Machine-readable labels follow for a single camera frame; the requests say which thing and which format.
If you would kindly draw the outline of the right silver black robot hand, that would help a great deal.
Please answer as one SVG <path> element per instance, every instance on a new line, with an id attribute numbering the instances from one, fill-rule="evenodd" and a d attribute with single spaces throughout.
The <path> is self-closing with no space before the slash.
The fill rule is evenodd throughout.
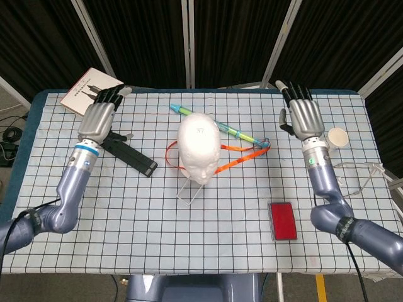
<path id="1" fill-rule="evenodd" d="M 301 141 L 311 137 L 320 137 L 324 132 L 324 122 L 319 105 L 313 100 L 309 89 L 300 84 L 281 80 L 275 81 L 275 86 L 282 93 L 291 118 L 289 125 L 286 109 L 281 109 L 280 128 Z"/>

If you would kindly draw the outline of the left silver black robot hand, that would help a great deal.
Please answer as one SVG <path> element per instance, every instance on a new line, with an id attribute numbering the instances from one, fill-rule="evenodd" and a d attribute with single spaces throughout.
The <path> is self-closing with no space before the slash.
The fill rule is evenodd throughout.
<path id="1" fill-rule="evenodd" d="M 111 126 L 119 105 L 131 92 L 132 86 L 125 84 L 100 90 L 84 114 L 78 129 L 78 140 L 90 140 L 97 145 L 102 145 L 107 138 L 123 142 L 130 140 L 132 134 L 123 136 L 113 133 Z"/>

